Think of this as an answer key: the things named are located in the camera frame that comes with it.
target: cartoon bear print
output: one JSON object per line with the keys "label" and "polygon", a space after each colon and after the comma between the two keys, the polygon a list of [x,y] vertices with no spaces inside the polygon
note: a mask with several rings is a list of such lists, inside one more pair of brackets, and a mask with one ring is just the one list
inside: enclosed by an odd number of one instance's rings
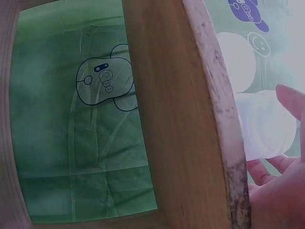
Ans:
{"label": "cartoon bear print", "polygon": [[269,27],[261,18],[257,8],[257,0],[228,0],[230,8],[239,20],[253,22],[263,32],[269,32]]}
{"label": "cartoon bear print", "polygon": [[138,108],[128,45],[113,48],[110,58],[90,58],[79,67],[76,75],[78,98],[88,106],[110,99],[124,112]]}

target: wood grain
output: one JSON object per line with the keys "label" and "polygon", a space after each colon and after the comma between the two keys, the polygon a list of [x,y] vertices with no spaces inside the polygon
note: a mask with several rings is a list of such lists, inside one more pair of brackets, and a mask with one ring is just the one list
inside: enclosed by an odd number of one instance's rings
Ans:
{"label": "wood grain", "polygon": [[166,226],[165,219],[158,211],[150,211],[138,215],[116,219],[98,220],[84,223],[41,224],[32,229],[171,229]]}
{"label": "wood grain", "polygon": [[23,201],[10,134],[10,63],[19,16],[18,0],[0,0],[0,228],[26,229]]}
{"label": "wood grain", "polygon": [[20,10],[27,10],[29,8],[33,8],[54,1],[59,1],[59,0],[19,0]]}
{"label": "wood grain", "polygon": [[250,228],[231,85],[202,0],[123,0],[158,208],[176,229]]}

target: worn wood edge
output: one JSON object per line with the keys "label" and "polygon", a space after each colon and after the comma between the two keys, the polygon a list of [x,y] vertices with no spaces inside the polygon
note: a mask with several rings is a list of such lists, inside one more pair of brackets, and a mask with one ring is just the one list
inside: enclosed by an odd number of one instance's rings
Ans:
{"label": "worn wood edge", "polygon": [[27,10],[36,6],[44,5],[59,0],[19,0],[20,10]]}
{"label": "worn wood edge", "polygon": [[0,228],[31,224],[20,188],[10,132],[10,66],[20,8],[18,0],[0,0]]}
{"label": "worn wood edge", "polygon": [[227,181],[234,229],[251,228],[244,143],[233,91],[212,22],[202,0],[183,0],[209,84]]}
{"label": "worn wood edge", "polygon": [[171,229],[157,211],[107,220],[67,224],[33,224],[31,229]]}

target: green fabric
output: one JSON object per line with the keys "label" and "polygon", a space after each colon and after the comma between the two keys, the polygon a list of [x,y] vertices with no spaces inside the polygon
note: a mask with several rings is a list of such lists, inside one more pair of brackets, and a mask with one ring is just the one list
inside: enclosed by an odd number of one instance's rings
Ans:
{"label": "green fabric", "polygon": [[[279,58],[290,41],[286,0],[258,1],[269,32],[237,19],[228,0],[205,4],[216,33],[247,39],[254,32],[269,44],[270,55],[255,53],[256,75],[247,92],[273,90],[277,83],[294,86],[292,72]],[[121,0],[61,0],[21,13],[10,119],[33,222],[87,221],[157,208],[126,43]],[[103,63],[111,71],[95,73]],[[297,137],[287,154],[299,150]]]}

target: white plastic cup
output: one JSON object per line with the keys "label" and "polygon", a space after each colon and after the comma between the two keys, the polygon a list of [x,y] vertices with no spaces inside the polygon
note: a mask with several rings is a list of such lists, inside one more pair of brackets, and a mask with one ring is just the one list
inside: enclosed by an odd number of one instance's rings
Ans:
{"label": "white plastic cup", "polygon": [[275,91],[235,94],[246,160],[284,154],[296,134],[296,119],[277,100]]}

